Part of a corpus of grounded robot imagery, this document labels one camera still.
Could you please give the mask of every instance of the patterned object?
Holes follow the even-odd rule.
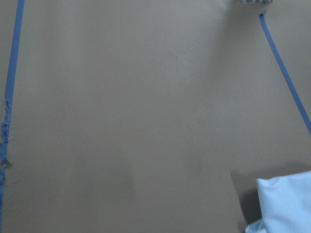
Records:
[[[244,3],[248,3],[248,2],[263,2],[263,3],[267,3],[267,2],[272,2],[273,0],[240,0],[241,2]]]

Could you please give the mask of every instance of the gray table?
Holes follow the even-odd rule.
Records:
[[[0,1],[0,94],[16,0]],[[28,0],[4,233],[241,233],[311,143],[311,3]]]

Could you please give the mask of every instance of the blue tape piece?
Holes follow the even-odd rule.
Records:
[[[301,102],[301,99],[300,99],[300,97],[299,97],[299,95],[298,95],[298,93],[296,91],[296,88],[295,88],[295,86],[293,84],[293,81],[292,81],[289,73],[287,72],[287,69],[286,69],[286,67],[285,67],[285,65],[283,63],[283,60],[282,60],[280,54],[278,53],[276,45],[275,45],[275,43],[274,43],[274,41],[273,41],[273,39],[271,37],[271,34],[269,32],[266,20],[264,19],[264,15],[266,14],[266,12],[267,11],[264,11],[263,13],[261,13],[259,15],[262,29],[263,29],[264,33],[266,34],[267,40],[268,40],[268,42],[270,44],[270,47],[272,49],[272,52],[273,52],[275,58],[276,58],[278,66],[280,67],[280,69],[281,69],[281,71],[283,73],[283,76],[285,78],[287,86],[288,86],[288,88],[290,89],[290,91],[292,93],[292,96],[293,96],[293,98],[294,98],[294,100],[296,102],[296,105],[297,105],[297,107],[298,107],[298,109],[300,111],[300,114],[301,114],[301,116],[302,116],[302,118],[303,118],[303,120],[304,120],[304,122],[305,122],[305,124],[307,126],[307,129],[308,129],[308,131],[309,131],[309,133],[311,135],[311,121],[310,121],[310,118],[308,117],[308,114],[307,114],[307,112],[305,110],[305,107],[303,106],[303,104]]]
[[[21,24],[22,24],[22,18],[23,18],[24,2],[25,2],[25,0],[18,0],[18,3],[17,3],[15,26],[14,26],[11,55],[10,55],[10,63],[9,63],[9,68],[8,68],[8,75],[6,78],[6,87],[5,87],[5,94],[4,94],[5,109],[4,109],[3,122],[1,124],[2,142],[0,143],[0,159],[1,159],[1,168],[0,168],[0,232],[1,232],[1,224],[2,224],[2,203],[3,203],[3,193],[4,193],[5,169],[6,169],[6,164],[7,164],[7,146],[9,143],[11,111],[12,111],[12,103],[13,103],[14,83],[15,83],[15,74],[16,74],[19,39],[20,39],[20,31],[21,31]]]

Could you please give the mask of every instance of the blue line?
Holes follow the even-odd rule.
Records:
[[[15,83],[15,74],[16,74],[16,67],[17,67],[17,57],[18,57],[21,24],[22,24],[22,18],[23,18],[24,2],[25,0],[18,0],[18,3],[17,3],[17,11],[16,11],[13,39],[12,39],[10,63],[9,63],[8,74],[6,78],[5,93],[4,93],[5,109],[4,109],[3,122],[1,124],[2,142],[0,143],[0,159],[1,159],[0,232],[1,232],[1,225],[2,225],[2,204],[3,204],[4,179],[5,179],[5,169],[6,169],[5,167],[7,164],[7,146],[9,143],[11,111],[12,111],[12,103],[13,103],[14,83]]]
[[[296,102],[296,105],[297,105],[297,107],[298,107],[298,109],[300,111],[300,114],[301,114],[301,116],[302,116],[302,118],[303,118],[303,120],[304,120],[304,122],[305,122],[305,124],[307,126],[307,129],[308,129],[308,131],[309,131],[309,133],[311,135],[311,121],[310,121],[310,119],[308,117],[308,114],[307,114],[307,112],[305,110],[305,107],[303,106],[303,104],[302,104],[302,102],[300,100],[300,97],[299,97],[299,95],[298,95],[298,93],[296,91],[296,88],[295,88],[295,86],[293,84],[293,81],[292,81],[289,73],[287,72],[287,69],[286,69],[286,67],[284,65],[284,62],[283,62],[280,54],[277,51],[276,45],[275,45],[275,43],[274,43],[274,41],[272,39],[272,36],[271,36],[271,34],[269,32],[266,20],[264,19],[265,13],[266,13],[266,11],[264,11],[263,13],[261,13],[259,15],[262,29],[263,29],[264,33],[266,34],[267,40],[268,40],[268,42],[270,44],[270,47],[272,49],[272,52],[273,52],[275,58],[276,58],[278,66],[280,67],[280,69],[281,69],[281,71],[283,73],[283,76],[285,78],[287,86],[288,86],[288,88],[290,89],[290,91],[292,93],[292,96],[293,96],[293,98],[294,98],[294,100]]]

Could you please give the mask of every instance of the light blue cloth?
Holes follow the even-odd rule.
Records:
[[[311,171],[257,179],[262,220],[245,233],[311,233]]]

